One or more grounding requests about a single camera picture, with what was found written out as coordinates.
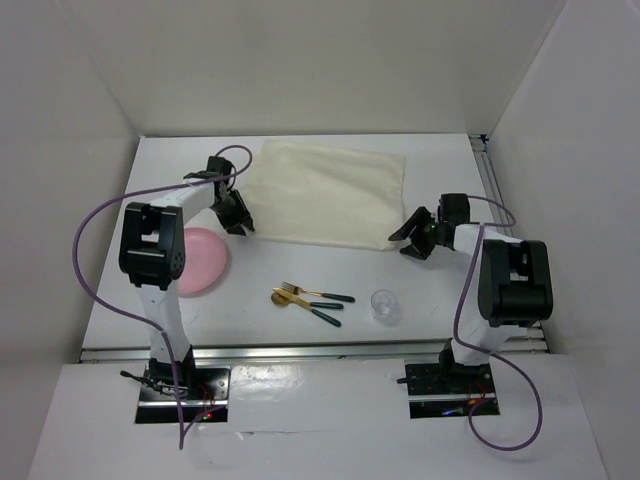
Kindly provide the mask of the cream cloth placemat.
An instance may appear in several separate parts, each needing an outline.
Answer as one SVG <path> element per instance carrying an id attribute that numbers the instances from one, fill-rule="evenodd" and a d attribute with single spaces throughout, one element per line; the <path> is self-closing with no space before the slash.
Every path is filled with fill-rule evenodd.
<path id="1" fill-rule="evenodd" d="M 403 156 L 270 140 L 241 194 L 265 241 L 386 251 L 404 223 Z"/>

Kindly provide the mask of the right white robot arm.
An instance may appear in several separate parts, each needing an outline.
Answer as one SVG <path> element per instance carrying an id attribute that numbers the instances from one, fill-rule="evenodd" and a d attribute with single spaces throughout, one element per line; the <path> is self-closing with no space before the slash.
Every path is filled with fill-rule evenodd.
<path id="1" fill-rule="evenodd" d="M 437 210 L 418 208 L 388 240 L 400 253 L 425 261 L 438 247 L 470 257 L 454 313 L 453 338 L 439 354 L 436 379 L 448 392 L 481 379 L 489 358 L 517 333 L 550 318 L 554 297 L 547 245 L 500 233 L 497 223 L 471 220 L 465 193 L 440 197 Z"/>

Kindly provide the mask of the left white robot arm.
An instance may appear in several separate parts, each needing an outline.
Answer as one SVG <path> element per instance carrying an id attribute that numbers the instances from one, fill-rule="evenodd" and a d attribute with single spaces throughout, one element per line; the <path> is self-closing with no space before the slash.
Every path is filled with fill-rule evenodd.
<path id="1" fill-rule="evenodd" d="M 193 348 L 184 331 L 178 279 L 186 264 L 185 224 L 212 210 L 226 233 L 254 232 L 251 214 L 233 186 L 233 163 L 220 153 L 206 168 L 187 174 L 183 184 L 150 203 L 131 202 L 124 211 L 118 263 L 134 285 L 151 327 L 148 382 L 176 399 L 196 390 Z"/>

